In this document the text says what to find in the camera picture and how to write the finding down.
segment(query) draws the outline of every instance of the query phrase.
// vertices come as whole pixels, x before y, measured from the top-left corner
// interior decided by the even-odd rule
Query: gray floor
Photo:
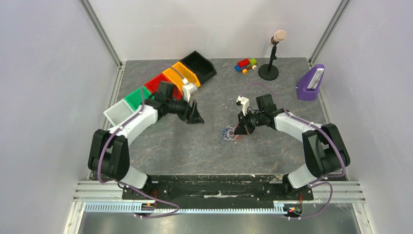
[[[305,58],[279,58],[275,65],[280,76],[265,81],[258,70],[238,73],[234,65],[240,59],[211,59],[217,75],[203,84],[194,99],[205,124],[187,125],[168,115],[146,129],[130,146],[131,164],[147,174],[285,174],[304,163],[302,143],[287,134],[259,127],[239,141],[221,146],[219,130],[237,124],[241,111],[235,105],[238,95],[250,82],[261,82],[276,93],[274,102],[295,115],[316,123],[325,123],[319,100],[297,100],[295,84],[308,71]],[[118,100],[136,90],[177,60],[128,61]],[[268,59],[258,58],[258,66]],[[260,86],[250,86],[244,96],[252,107],[255,97],[267,94]]]
[[[312,204],[304,214],[313,214]],[[330,204],[319,216],[288,221],[276,214],[176,214],[140,220],[127,213],[85,213],[80,234],[358,234],[351,204]]]

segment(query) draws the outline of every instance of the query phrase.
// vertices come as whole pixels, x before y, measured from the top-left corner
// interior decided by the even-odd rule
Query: robotic arm
[[[302,188],[311,181],[341,168],[337,155],[327,139],[314,127],[291,118],[284,109],[277,110],[270,94],[257,97],[256,101],[258,110],[252,112],[249,110],[249,100],[238,97],[237,105],[243,106],[243,110],[238,114],[239,123],[234,134],[249,135],[256,127],[267,126],[285,132],[303,143],[305,164],[285,175],[282,180],[287,192]],[[314,125],[330,137],[347,167],[350,164],[350,157],[337,126],[331,123]]]
[[[172,98],[174,88],[175,85],[172,83],[161,82],[152,98],[145,100],[145,108],[139,116],[131,120],[133,118],[132,115],[108,131],[97,130],[92,139],[88,161],[89,169],[97,171],[99,157],[106,141],[120,127],[121,131],[116,134],[108,146],[112,151],[106,151],[104,154],[101,173],[138,189],[143,188],[147,183],[148,175],[133,168],[130,165],[129,159],[129,145],[138,135],[168,113],[177,114],[182,121],[188,124],[204,123],[204,120],[198,113],[196,102],[194,101],[192,105],[189,104],[189,95],[192,91],[196,91],[196,89],[190,86],[184,93],[183,100],[175,100]]]

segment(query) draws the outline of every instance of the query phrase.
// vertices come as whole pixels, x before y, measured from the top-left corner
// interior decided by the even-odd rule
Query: white wall
[[[122,60],[278,57],[314,51],[340,0],[91,0]]]
[[[411,233],[412,1],[351,1],[317,63],[379,234]]]
[[[0,7],[0,233],[62,233],[116,66],[77,0]]]

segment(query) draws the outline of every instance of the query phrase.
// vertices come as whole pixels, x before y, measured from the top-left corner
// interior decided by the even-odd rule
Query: toy car
[[[238,62],[237,65],[235,65],[235,70],[237,72],[242,71],[244,74],[248,72],[249,69],[255,70],[257,69],[257,61],[255,58],[252,59],[244,59]]]

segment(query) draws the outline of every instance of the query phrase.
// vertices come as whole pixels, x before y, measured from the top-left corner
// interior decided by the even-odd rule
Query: black stand
[[[277,59],[275,53],[277,51],[277,46],[274,45],[271,50],[270,63],[261,65],[258,69],[258,75],[265,80],[275,80],[278,77],[278,68],[272,65],[272,62]]]

